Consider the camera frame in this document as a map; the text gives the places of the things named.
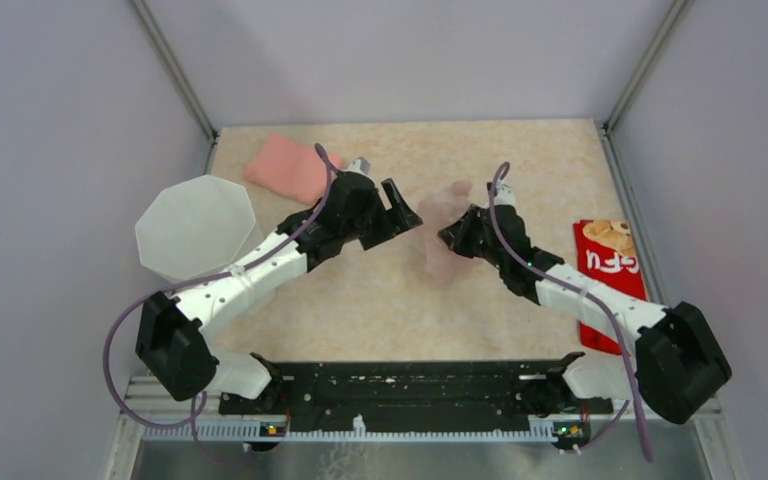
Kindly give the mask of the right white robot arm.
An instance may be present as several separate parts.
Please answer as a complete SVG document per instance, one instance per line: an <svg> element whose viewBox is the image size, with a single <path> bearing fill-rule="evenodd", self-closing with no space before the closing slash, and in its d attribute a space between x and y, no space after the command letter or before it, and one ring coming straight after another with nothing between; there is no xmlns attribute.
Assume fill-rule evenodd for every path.
<svg viewBox="0 0 768 480"><path fill-rule="evenodd" d="M689 420L732 376L699 308L667 307L622 293L532 245L511 205L471 205L438 238L454 254L496 268L514 295L561 311L624 344L630 359L584 355L546 385L549 404L572 412L586 399L639 397L674 424Z"/></svg>

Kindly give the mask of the white octagonal trash bin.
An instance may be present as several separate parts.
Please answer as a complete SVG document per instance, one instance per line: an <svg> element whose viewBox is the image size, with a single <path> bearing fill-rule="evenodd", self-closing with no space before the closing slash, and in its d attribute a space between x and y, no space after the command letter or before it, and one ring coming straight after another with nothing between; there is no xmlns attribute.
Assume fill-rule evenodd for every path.
<svg viewBox="0 0 768 480"><path fill-rule="evenodd" d="M216 273L264 240L246 188L212 175L162 190L135 236L141 265L172 283Z"/></svg>

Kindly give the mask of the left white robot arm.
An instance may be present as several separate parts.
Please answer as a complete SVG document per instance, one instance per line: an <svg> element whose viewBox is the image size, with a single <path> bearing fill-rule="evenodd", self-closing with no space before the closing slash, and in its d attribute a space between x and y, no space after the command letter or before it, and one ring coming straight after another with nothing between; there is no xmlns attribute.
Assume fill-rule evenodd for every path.
<svg viewBox="0 0 768 480"><path fill-rule="evenodd" d="M250 254L222 272L142 303L136 353L176 401L203 391L243 398L257 413L279 404L277 372L255 354L211 347L231 321L279 286L338 256L356 241L369 250L422 225L394 181L339 173L315 205L289 215Z"/></svg>

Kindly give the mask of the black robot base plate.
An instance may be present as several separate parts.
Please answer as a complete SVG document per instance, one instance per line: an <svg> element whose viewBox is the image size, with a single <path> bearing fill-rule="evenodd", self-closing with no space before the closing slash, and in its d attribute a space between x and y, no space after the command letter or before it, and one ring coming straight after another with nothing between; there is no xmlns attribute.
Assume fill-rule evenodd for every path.
<svg viewBox="0 0 768 480"><path fill-rule="evenodd" d="M562 378L579 358L554 360L279 362L255 400L222 393L226 416L277 415L293 433L525 432L555 414L609 414L608 399L578 399Z"/></svg>

